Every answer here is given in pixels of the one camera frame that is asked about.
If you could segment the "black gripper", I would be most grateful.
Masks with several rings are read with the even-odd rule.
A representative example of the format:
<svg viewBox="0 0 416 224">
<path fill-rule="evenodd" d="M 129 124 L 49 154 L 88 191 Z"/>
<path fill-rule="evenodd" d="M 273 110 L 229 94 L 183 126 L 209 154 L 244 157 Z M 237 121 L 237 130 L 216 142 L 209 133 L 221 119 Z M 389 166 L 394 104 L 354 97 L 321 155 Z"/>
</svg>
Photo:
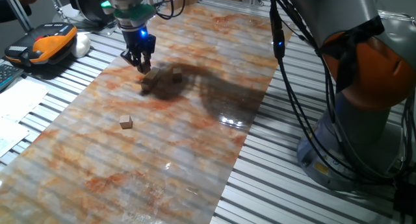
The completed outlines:
<svg viewBox="0 0 416 224">
<path fill-rule="evenodd" d="M 146 26 L 133 31 L 122 31 L 127 49 L 120 56 L 146 75 L 151 71 L 151 54 L 155 51 L 156 37 L 148 32 Z"/>
</svg>

